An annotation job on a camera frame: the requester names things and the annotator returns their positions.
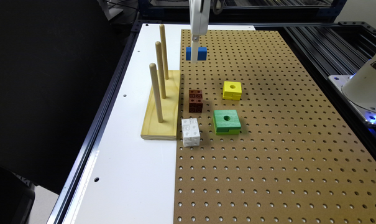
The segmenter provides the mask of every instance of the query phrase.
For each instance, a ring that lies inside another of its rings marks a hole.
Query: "blue light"
[[[370,122],[374,124],[376,122],[376,116],[370,116]]]

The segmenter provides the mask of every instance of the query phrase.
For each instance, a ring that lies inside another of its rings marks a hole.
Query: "blue block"
[[[186,47],[186,60],[190,60],[192,48]],[[207,59],[207,47],[199,47],[198,51],[198,60],[206,60]]]

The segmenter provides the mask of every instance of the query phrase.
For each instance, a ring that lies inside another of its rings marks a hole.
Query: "white block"
[[[199,146],[200,131],[197,118],[182,119],[183,146]]]

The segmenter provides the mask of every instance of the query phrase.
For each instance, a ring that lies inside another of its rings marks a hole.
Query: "yellow block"
[[[157,121],[153,88],[150,90],[140,137],[147,140],[176,140],[181,71],[169,70],[165,80],[166,98],[162,101],[163,122]]]
[[[240,100],[242,96],[242,84],[240,82],[224,82],[222,98],[225,100]]]

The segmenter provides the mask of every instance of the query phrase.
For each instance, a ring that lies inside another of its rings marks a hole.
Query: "wooden base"
[[[140,137],[147,140],[176,140],[178,124],[178,99],[181,71],[168,71],[165,80],[166,98],[162,99],[163,122],[157,121],[153,88],[150,90],[144,124]]]

